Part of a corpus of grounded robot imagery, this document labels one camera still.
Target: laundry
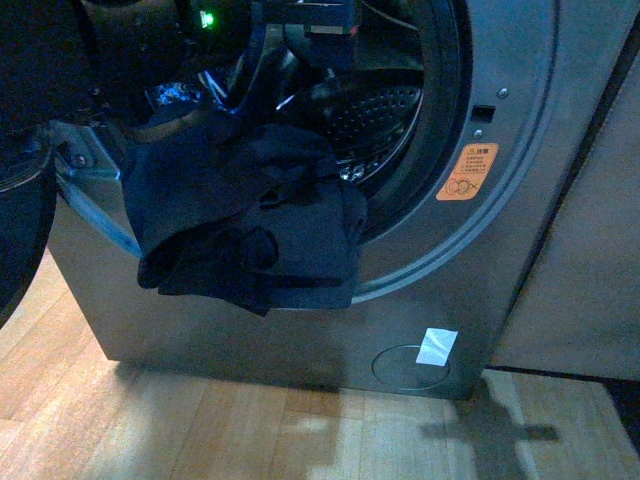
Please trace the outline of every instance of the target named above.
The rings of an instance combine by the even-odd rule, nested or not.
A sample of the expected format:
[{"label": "laundry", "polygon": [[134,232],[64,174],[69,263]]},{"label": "laundry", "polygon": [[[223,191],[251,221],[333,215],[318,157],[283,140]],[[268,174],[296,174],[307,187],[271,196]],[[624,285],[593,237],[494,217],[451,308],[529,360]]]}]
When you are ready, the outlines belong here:
[{"label": "laundry", "polygon": [[[150,128],[176,118],[160,109]],[[162,295],[270,308],[346,308],[357,283],[366,199],[339,178],[328,142],[232,115],[131,149],[122,172],[142,250],[138,283]]]}]

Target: orange warning label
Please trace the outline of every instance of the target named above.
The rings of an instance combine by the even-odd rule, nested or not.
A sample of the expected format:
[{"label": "orange warning label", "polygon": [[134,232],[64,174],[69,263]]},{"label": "orange warning label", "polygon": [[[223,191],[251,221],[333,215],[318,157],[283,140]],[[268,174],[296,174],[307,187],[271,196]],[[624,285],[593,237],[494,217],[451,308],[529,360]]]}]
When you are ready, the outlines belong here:
[{"label": "orange warning label", "polygon": [[498,155],[497,143],[472,143],[464,147],[456,168],[436,198],[442,202],[471,200],[475,197],[489,175],[493,161]]}]

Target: navy garment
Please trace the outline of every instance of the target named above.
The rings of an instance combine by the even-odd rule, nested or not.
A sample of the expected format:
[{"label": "navy garment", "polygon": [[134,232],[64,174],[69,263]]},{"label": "navy garment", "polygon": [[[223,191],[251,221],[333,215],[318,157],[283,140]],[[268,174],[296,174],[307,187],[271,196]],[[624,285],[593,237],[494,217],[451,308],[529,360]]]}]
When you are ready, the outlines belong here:
[{"label": "navy garment", "polygon": [[127,162],[122,184],[142,287],[261,315],[351,304],[366,199],[339,178],[324,138],[282,125],[245,132],[217,111],[137,145]]}]

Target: front-loading washing machine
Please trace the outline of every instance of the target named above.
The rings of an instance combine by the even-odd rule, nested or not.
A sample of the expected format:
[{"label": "front-loading washing machine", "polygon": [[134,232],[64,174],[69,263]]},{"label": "front-loading washing machine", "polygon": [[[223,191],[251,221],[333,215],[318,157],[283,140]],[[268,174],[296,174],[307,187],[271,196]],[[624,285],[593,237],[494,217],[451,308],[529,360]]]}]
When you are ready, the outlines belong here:
[{"label": "front-loading washing machine", "polygon": [[[465,398],[638,11],[635,0],[369,0],[355,73],[319,66],[302,27],[268,25],[253,32],[241,65],[206,74],[203,85],[238,112],[253,115],[267,98],[292,123],[313,127],[307,114],[323,115],[318,92],[339,105],[319,133],[369,204],[348,309],[259,317],[141,289],[121,185],[129,140],[113,123],[53,122],[72,155],[56,161],[49,247],[110,359],[292,387]],[[354,147],[363,116],[395,121],[394,108],[402,121],[385,138]]]}]

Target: washing machine door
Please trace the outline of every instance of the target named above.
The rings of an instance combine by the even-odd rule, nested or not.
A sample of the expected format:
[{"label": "washing machine door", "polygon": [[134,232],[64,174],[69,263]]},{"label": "washing machine door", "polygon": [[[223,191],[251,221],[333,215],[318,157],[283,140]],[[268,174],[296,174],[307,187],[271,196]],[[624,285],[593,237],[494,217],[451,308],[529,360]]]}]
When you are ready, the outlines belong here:
[{"label": "washing machine door", "polygon": [[56,183],[49,155],[30,136],[3,142],[0,152],[2,327],[40,264],[53,222]]}]

